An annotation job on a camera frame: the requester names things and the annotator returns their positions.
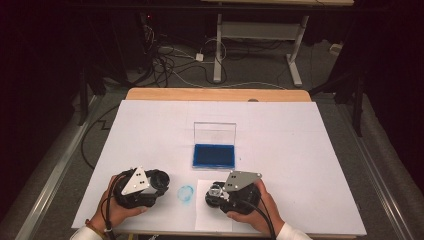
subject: white sleeve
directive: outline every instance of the white sleeve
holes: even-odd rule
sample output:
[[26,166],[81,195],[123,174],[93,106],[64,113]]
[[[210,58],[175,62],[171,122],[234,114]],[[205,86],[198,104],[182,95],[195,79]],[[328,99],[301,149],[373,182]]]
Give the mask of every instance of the white sleeve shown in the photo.
[[81,227],[72,235],[70,240],[103,240],[96,232],[89,227]]
[[293,228],[292,226],[284,223],[283,228],[277,236],[277,240],[307,240],[311,239],[302,231]]

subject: gray carpet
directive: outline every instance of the gray carpet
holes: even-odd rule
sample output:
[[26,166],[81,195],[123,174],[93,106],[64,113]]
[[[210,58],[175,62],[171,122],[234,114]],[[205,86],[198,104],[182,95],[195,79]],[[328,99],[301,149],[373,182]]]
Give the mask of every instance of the gray carpet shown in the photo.
[[[314,47],[302,46],[297,60],[297,65],[304,81],[302,89],[309,90],[326,81],[336,60],[335,56],[328,53],[329,46],[326,42]],[[277,49],[251,53],[241,60],[231,60],[231,58],[242,57],[245,52],[229,52],[228,59],[224,62],[227,73],[227,81],[224,86],[244,84],[234,86],[234,88],[275,88],[264,84],[266,83],[293,89],[287,65],[283,60],[283,54],[289,53],[290,47],[290,43],[284,42]],[[184,46],[179,46],[179,49],[191,56],[196,53],[195,50]],[[176,57],[173,57],[173,59],[178,64],[190,61]],[[208,78],[211,79],[212,66],[197,65],[204,66]],[[179,75],[182,79],[176,76],[172,76],[169,79],[169,87],[194,87],[190,84],[214,86],[205,81],[203,68],[194,67],[187,69]],[[136,72],[129,72],[130,78],[135,79],[137,76],[139,75]],[[119,104],[120,100],[125,98],[127,92],[126,89],[115,86],[113,81],[106,80],[106,84],[108,86],[107,94],[102,97],[100,105],[94,113],[92,118],[94,126],[88,132],[84,141],[86,158],[93,165],[95,165],[108,136],[108,130],[102,130],[103,123],[96,123],[94,120]],[[349,132],[349,125],[343,120],[340,106],[333,102],[331,94],[318,94],[314,96],[313,100],[318,103],[334,150],[368,232],[367,236],[360,239],[399,239],[367,174],[361,152],[357,147],[354,136]],[[102,120],[106,120],[106,128],[111,126],[115,114],[116,109],[102,117]],[[16,237],[51,171],[54,169],[57,159],[67,148],[69,139],[72,139],[75,134],[78,128],[76,126],[78,116],[79,113],[76,112],[68,127],[63,130],[62,135],[46,154],[45,159],[40,163],[36,171],[34,171],[34,174],[22,190],[18,201],[15,202],[9,214],[1,223],[0,239],[6,240]],[[385,183],[397,200],[413,235],[416,239],[419,239],[424,234],[423,196],[399,161],[390,142],[387,140],[387,136],[385,136],[384,130],[378,124],[378,120],[375,119],[372,108],[366,98],[362,126],[364,135],[362,139],[369,147],[373,159],[375,159],[376,165],[381,170]],[[80,147],[73,153],[70,161],[69,169],[44,218],[40,222],[34,234],[34,239],[69,239],[74,232],[70,226],[84,195],[92,170],[84,162]],[[148,237],[142,236],[141,239],[148,239]],[[198,238],[159,236],[157,239]]]

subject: table leg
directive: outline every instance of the table leg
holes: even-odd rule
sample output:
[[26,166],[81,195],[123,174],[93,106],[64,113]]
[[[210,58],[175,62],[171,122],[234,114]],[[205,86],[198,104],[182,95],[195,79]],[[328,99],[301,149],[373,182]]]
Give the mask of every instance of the table leg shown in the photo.
[[303,16],[302,22],[297,30],[296,40],[294,42],[294,49],[292,54],[287,54],[287,64],[292,75],[293,83],[296,87],[302,86],[302,80],[300,79],[299,71],[296,67],[296,56],[299,52],[300,44],[302,43],[303,34],[305,33],[306,24],[308,23],[309,16]]
[[213,69],[213,81],[216,83],[221,82],[221,40],[222,40],[222,14],[218,14],[218,20],[216,24],[216,53],[215,53],[215,64]]

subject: wire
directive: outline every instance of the wire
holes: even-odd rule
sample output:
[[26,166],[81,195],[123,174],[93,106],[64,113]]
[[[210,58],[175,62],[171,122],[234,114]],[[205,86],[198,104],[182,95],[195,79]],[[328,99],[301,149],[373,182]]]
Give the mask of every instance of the wire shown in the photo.
[[[233,60],[233,61],[239,61],[242,60],[246,57],[248,57],[250,55],[250,53],[254,53],[254,52],[262,52],[262,51],[267,51],[267,50],[274,50],[279,48],[284,41],[282,40],[273,40],[273,41],[246,41],[245,39],[242,39],[241,41],[238,41],[236,39],[232,39],[232,38],[223,38],[222,41],[224,42],[224,40],[226,40],[225,45],[226,45],[226,50],[227,50],[227,54],[226,54],[226,58],[229,60]],[[235,45],[241,45],[244,48],[234,48],[234,47],[229,47],[231,45],[231,43],[234,43]],[[258,44],[269,44],[268,46],[260,46]],[[244,55],[238,58],[234,58],[234,57],[230,57],[229,52],[231,51],[245,51]]]
[[162,71],[157,71],[156,68],[155,68],[155,71],[153,72],[153,76],[154,76],[154,79],[155,79],[154,82],[157,85],[157,87],[161,87],[160,84],[162,82],[165,82],[164,87],[166,88],[166,87],[168,87],[168,80],[169,80],[169,77],[172,75],[172,69],[174,68],[174,65],[175,65],[174,60],[172,60],[171,58],[168,58],[168,57],[157,56],[155,58],[155,61],[156,61],[156,63],[154,63],[154,64],[162,67],[162,69],[161,69]]
[[88,159],[87,159],[87,157],[85,156],[85,153],[84,153],[84,142],[85,142],[85,138],[87,137],[87,135],[88,135],[88,133],[91,131],[91,129],[94,127],[94,125],[96,125],[96,123],[98,123],[98,122],[103,122],[103,127],[102,127],[102,130],[105,130],[105,128],[104,128],[104,124],[105,124],[105,120],[101,120],[104,116],[106,116],[106,114],[108,114],[108,113],[110,113],[112,110],[114,110],[115,108],[118,108],[119,107],[119,104],[118,105],[116,105],[116,106],[114,106],[114,107],[112,107],[111,109],[109,109],[109,110],[107,110],[105,113],[103,113],[99,118],[97,118],[96,119],[96,121],[94,121],[94,123],[93,124],[91,124],[91,126],[87,129],[87,131],[84,133],[84,135],[83,135],[83,137],[82,137],[82,139],[81,139],[81,155],[82,155],[82,158],[83,158],[83,160],[84,160],[84,162],[91,168],[91,169],[93,169],[94,170],[94,166],[88,161]]
[[267,85],[267,86],[272,86],[272,87],[275,87],[275,88],[287,90],[284,87],[280,87],[278,85],[274,85],[274,84],[271,84],[271,83],[264,83],[264,82],[246,82],[246,83],[238,83],[238,84],[232,84],[232,85],[226,85],[226,86],[219,86],[219,87],[206,87],[206,86],[202,86],[202,85],[190,83],[190,82],[186,81],[184,78],[182,78],[176,72],[173,72],[173,74],[175,74],[175,76],[177,76],[185,84],[190,85],[190,86],[193,86],[193,87],[198,87],[198,88],[211,88],[211,89],[214,89],[214,88],[231,88],[231,87],[237,87],[237,86],[243,86],[243,85],[250,85],[250,84],[261,84],[261,85]]
[[174,52],[174,51],[181,52],[181,53],[184,53],[184,57],[188,57],[188,58],[191,58],[191,59],[195,60],[195,58],[194,58],[194,57],[192,57],[191,55],[189,55],[188,53],[186,53],[186,52],[184,52],[184,51],[182,51],[182,50],[176,49],[176,48],[174,48],[174,47],[165,47],[165,46],[161,46],[161,47],[159,47],[159,48],[172,49],[172,51],[171,51],[170,53],[172,53],[172,52]]
[[265,213],[261,210],[261,209],[259,209],[257,206],[255,206],[255,205],[253,205],[253,204],[251,204],[250,202],[248,202],[248,201],[245,201],[245,200],[239,200],[240,202],[242,202],[242,203],[244,203],[244,204],[247,204],[247,205],[249,205],[250,207],[252,207],[254,210],[256,210],[256,212],[258,212],[263,218],[264,218],[264,220],[265,220],[265,222],[266,222],[266,224],[268,225],[268,228],[269,228],[269,232],[270,232],[270,234],[271,234],[271,239],[273,239],[273,240],[276,240],[277,239],[277,236],[275,235],[275,231],[274,231],[274,226],[272,225],[272,221],[271,221],[271,218],[268,218],[266,215],[265,215]]
[[262,205],[264,205],[264,208],[265,208],[265,211],[266,211],[266,215],[268,216],[269,223],[271,225],[271,229],[270,230],[271,230],[271,232],[273,232],[275,234],[274,224],[272,224],[272,220],[271,220],[271,216],[269,215],[268,208],[266,207],[265,202],[264,202],[264,200],[262,200],[262,198],[261,198],[261,202],[262,202]]
[[[209,43],[209,42],[211,42],[211,41],[216,41],[216,42],[218,42],[219,44],[221,44],[223,47],[224,47],[224,55],[223,55],[223,57],[221,58],[221,61],[222,60],[224,60],[225,59],[225,57],[227,56],[227,48],[225,47],[225,45],[224,45],[224,43],[223,42],[221,42],[221,41],[218,41],[217,39],[215,39],[215,38],[211,38],[211,39],[209,39],[209,40],[207,40],[204,44],[203,44],[203,47],[206,47],[206,44],[207,43]],[[203,47],[201,47],[200,48],[200,50],[199,50],[199,53],[202,53],[202,49],[203,49]]]
[[[100,212],[102,214],[103,220],[105,221],[105,225],[106,225],[106,229],[105,229],[105,233],[108,235],[109,239],[111,240],[115,240],[115,235],[113,233],[113,229],[112,229],[112,222],[110,221],[110,200],[112,199],[112,193],[113,193],[113,189],[115,189],[115,185],[118,182],[118,180],[122,177],[125,176],[125,172],[121,172],[120,174],[118,174],[115,179],[113,179],[110,188],[109,188],[109,192],[107,194],[106,199],[104,199],[101,203],[100,206]],[[103,204],[106,202],[106,215],[103,213]]]
[[153,31],[153,29],[151,27],[149,27],[147,25],[143,25],[143,27],[145,27],[148,30],[150,30],[149,33],[148,33],[148,35],[147,35],[147,37],[146,37],[146,42],[149,42],[150,36],[152,36],[152,38],[151,38],[152,40],[150,41],[150,46],[147,49],[147,51],[145,49],[143,49],[144,54],[147,54],[150,51],[150,49],[152,49],[153,43],[155,42],[155,32]]

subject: dark background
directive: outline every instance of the dark background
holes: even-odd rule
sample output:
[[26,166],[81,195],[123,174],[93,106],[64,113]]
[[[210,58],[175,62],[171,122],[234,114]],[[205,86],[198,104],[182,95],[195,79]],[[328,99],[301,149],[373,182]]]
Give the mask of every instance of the dark background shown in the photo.
[[[423,191],[424,31],[419,24],[424,22],[420,12],[424,8],[419,0],[355,2],[360,9],[387,5],[389,9],[379,13],[327,12],[311,16],[304,42],[346,40],[329,82],[343,79],[325,91],[337,92],[338,102],[346,103],[355,90],[352,82],[359,76],[364,78],[365,93],[376,116]],[[278,21],[283,17],[265,15],[247,18]],[[146,64],[146,59],[140,57],[142,32],[134,14],[88,16],[71,12],[53,0],[3,1],[0,6],[0,180],[7,193],[2,194],[1,219],[72,116],[71,103],[78,93],[82,66],[93,91],[102,94],[102,76],[125,81],[125,70]],[[214,36],[216,31],[213,14],[152,16],[158,33],[194,47],[201,46],[204,38]],[[284,15],[284,20],[296,21],[298,17]]]

